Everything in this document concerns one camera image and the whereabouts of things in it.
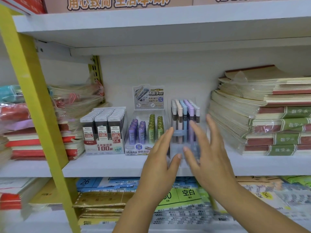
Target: hand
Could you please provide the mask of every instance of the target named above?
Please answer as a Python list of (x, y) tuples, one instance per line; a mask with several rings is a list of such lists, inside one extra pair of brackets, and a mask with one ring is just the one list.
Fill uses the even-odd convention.
[(206, 133), (196, 123), (190, 121), (200, 145), (200, 164), (189, 148), (184, 147), (184, 154), (192, 174), (200, 185), (215, 197), (229, 190), (237, 184), (237, 181), (215, 121), (210, 115), (206, 116), (206, 121), (211, 131), (211, 143)]
[(179, 168), (181, 154), (176, 155), (169, 168), (166, 154), (169, 149), (174, 129), (168, 129), (155, 143), (142, 168), (135, 197), (146, 199), (156, 208), (170, 192)]

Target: green sticker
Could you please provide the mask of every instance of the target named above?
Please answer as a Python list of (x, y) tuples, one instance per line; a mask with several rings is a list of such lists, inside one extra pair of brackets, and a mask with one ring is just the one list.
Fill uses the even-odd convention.
[(305, 125), (310, 123), (309, 118), (291, 118), (291, 119), (281, 119), (282, 126), (281, 131), (297, 131), (302, 132), (305, 130)]
[(274, 133), (274, 145), (298, 145), (300, 144), (300, 133)]
[(268, 156), (291, 156), (297, 150), (297, 145), (269, 145)]
[(175, 209), (190, 204), (203, 204), (202, 198), (196, 188), (172, 188), (169, 194), (161, 201), (156, 211)]
[(286, 106), (283, 119), (307, 118), (311, 116), (311, 106)]

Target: finger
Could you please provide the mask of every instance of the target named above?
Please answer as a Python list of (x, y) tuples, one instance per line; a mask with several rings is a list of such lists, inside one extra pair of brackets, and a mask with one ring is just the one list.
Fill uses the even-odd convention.
[(181, 157), (182, 157), (181, 154), (176, 154), (174, 156), (174, 158), (172, 159), (171, 164), (169, 165), (168, 173), (169, 173), (169, 176), (171, 178), (174, 178), (174, 180), (175, 180), (176, 175), (177, 175), (177, 171), (178, 171), (178, 168), (180, 165)]
[(173, 127), (168, 129), (167, 133), (165, 134), (165, 136), (163, 136), (163, 139), (161, 140), (160, 146), (158, 148), (158, 153), (166, 155), (167, 151), (169, 150), (169, 143), (171, 142), (173, 133)]
[(154, 144), (152, 150), (150, 151), (150, 153), (156, 153), (158, 151), (158, 148), (161, 144), (162, 139), (164, 138), (165, 134), (167, 133), (168, 130), (165, 131), (165, 133), (163, 133), (160, 138), (156, 141), (156, 143)]
[(196, 134), (197, 140), (200, 145), (201, 153), (208, 153), (210, 142), (208, 141), (206, 133), (193, 121), (190, 121), (190, 126)]
[(192, 153), (192, 151), (188, 147), (184, 147), (184, 155), (185, 159), (192, 171), (192, 174), (195, 175), (197, 170), (200, 168), (199, 165), (197, 164), (197, 161)]
[(210, 132), (211, 132), (211, 145), (224, 147), (224, 142), (220, 135), (220, 132), (219, 132), (219, 129), (217, 127), (215, 120), (213, 120), (213, 118), (209, 114), (207, 114), (206, 121), (208, 123)]

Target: person's right hand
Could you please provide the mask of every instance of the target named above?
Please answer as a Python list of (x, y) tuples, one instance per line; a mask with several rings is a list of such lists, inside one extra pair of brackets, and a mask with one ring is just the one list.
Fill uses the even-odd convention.
[(197, 163), (189, 148), (184, 147), (184, 154), (192, 174), (200, 185), (214, 197), (228, 191), (237, 184), (237, 181), (215, 121), (209, 114), (206, 116), (206, 121), (211, 131), (211, 143), (206, 133), (196, 123), (190, 121), (200, 145), (200, 163)]

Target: yellow shelf post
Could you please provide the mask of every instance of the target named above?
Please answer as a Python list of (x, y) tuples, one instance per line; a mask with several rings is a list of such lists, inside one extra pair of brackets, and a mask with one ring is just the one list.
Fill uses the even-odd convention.
[(55, 181), (73, 233), (80, 233), (72, 203), (78, 196), (73, 179), (64, 178), (62, 168), (68, 163), (40, 61), (32, 37), (16, 31), (13, 13), (0, 4), (0, 32), (16, 77), (23, 91), (35, 129), (38, 133), (51, 174)]

